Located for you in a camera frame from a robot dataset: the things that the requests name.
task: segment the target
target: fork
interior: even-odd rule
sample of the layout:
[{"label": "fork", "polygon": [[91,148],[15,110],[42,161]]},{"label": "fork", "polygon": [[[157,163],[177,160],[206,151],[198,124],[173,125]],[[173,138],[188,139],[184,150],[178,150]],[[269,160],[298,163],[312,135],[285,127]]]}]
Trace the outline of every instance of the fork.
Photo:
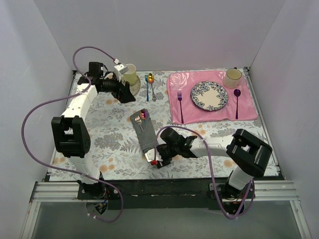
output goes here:
[{"label": "fork", "polygon": [[140,116],[135,116],[135,122],[138,124],[138,126],[141,128],[141,131],[143,132],[141,117]]},{"label": "fork", "polygon": [[178,91],[178,92],[177,92],[177,99],[178,99],[179,104],[180,104],[181,123],[184,123],[183,111],[181,110],[181,91]]}]

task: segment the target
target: pink placemat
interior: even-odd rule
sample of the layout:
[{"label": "pink placemat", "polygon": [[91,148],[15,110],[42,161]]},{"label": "pink placemat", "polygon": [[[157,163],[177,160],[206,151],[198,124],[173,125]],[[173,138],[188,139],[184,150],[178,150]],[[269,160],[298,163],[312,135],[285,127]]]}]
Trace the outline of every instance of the pink placemat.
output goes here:
[{"label": "pink placemat", "polygon": [[[219,120],[236,120],[235,89],[224,86],[225,71],[193,71],[172,73],[167,80],[167,91],[170,104],[172,123],[182,124],[180,117],[180,105],[177,100],[177,92],[181,90],[182,110],[184,124]],[[194,85],[202,81],[214,81],[222,85],[228,93],[228,102],[225,107],[217,111],[205,111],[197,107],[190,98],[190,91]],[[255,120],[257,113],[244,76],[236,89],[241,91],[238,98],[238,120]]]}]

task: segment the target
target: purple spoon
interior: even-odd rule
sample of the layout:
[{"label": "purple spoon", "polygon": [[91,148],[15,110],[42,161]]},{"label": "purple spoon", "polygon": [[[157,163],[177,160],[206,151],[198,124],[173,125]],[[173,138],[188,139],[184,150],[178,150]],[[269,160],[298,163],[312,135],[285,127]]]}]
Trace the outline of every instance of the purple spoon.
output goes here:
[{"label": "purple spoon", "polygon": [[241,92],[239,89],[234,90],[234,95],[237,97],[236,119],[238,119],[238,97],[240,97],[240,94],[241,94]]}]

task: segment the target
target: purple fork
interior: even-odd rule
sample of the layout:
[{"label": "purple fork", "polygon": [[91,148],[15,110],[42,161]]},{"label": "purple fork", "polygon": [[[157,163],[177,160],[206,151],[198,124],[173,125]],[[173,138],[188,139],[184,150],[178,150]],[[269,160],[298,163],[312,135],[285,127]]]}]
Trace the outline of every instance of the purple fork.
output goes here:
[{"label": "purple fork", "polygon": [[181,91],[178,91],[178,93],[177,93],[177,99],[178,99],[179,104],[180,104],[181,123],[184,123],[183,111],[181,110]]}]

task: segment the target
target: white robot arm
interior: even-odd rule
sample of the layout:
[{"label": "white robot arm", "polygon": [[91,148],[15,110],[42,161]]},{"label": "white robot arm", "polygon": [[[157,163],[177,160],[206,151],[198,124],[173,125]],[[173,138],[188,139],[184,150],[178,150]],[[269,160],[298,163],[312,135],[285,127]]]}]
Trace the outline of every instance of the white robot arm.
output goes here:
[{"label": "white robot arm", "polygon": [[[185,158],[207,156],[203,140],[197,136],[184,138],[172,128],[167,128],[160,137],[166,144],[157,146],[156,160],[154,160],[154,149],[145,154],[148,162],[158,168],[170,164],[176,155]],[[228,177],[224,195],[237,197],[252,178],[264,176],[272,148],[248,131],[238,129],[233,135],[209,138],[205,141],[211,156],[230,157],[238,165]]]},{"label": "white robot arm", "polygon": [[[110,92],[121,103],[135,101],[130,92],[129,83],[123,85],[118,79],[127,71],[124,64],[115,66],[115,75],[105,78],[103,63],[90,62],[87,76],[91,79],[90,88],[72,99],[67,109],[60,117],[54,117],[51,121],[55,147],[58,152],[70,158],[76,170],[94,178],[100,178],[100,172],[88,155],[91,140],[84,121],[92,101],[99,92]],[[89,85],[85,77],[78,81],[76,93],[82,92]],[[94,184],[95,181],[87,177],[81,177],[81,183]]]}]

